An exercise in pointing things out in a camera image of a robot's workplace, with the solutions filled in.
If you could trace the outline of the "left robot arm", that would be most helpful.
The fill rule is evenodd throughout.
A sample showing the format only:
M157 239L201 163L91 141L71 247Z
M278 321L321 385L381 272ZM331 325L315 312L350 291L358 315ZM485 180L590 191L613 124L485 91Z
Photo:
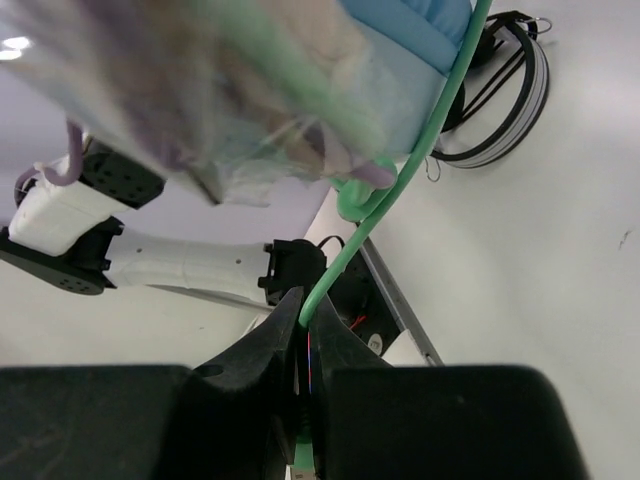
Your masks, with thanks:
M209 433L292 432L305 394L298 362L300 308L322 276L322 250L305 240L214 245L155 237L125 226L120 211L162 192L155 174L116 154L94 153L81 179L23 182L1 231L4 262L68 293L151 286L269 307L265 322L196 369L72 366L5 369L5 436L151 433L185 424Z

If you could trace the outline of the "black and white headphones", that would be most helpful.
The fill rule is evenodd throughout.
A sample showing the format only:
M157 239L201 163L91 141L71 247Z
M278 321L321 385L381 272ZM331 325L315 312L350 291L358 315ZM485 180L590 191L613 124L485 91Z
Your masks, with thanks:
M471 170L510 154L538 122L550 92L551 73L540 37L552 21L517 10L488 16L466 79L456 94L431 157ZM504 116L473 146L461 135L491 113Z

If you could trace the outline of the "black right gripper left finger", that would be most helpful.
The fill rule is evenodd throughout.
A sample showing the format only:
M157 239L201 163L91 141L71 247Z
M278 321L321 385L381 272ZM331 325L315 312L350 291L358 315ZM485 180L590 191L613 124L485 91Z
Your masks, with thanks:
M295 435L300 424L298 316L290 289L256 328L194 369L192 413L207 435Z

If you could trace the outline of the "light blue headphones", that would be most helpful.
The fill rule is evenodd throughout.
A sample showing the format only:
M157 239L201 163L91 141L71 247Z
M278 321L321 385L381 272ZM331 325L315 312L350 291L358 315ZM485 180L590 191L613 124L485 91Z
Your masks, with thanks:
M285 177L390 187L419 101L402 54L447 74L467 1L5 1L4 68L92 136L215 204Z

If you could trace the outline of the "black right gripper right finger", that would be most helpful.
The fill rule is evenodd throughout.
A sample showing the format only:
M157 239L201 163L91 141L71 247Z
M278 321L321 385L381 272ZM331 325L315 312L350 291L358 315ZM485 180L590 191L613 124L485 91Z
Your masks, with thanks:
M312 398L386 398L392 393L391 366L341 320L324 296L312 319Z

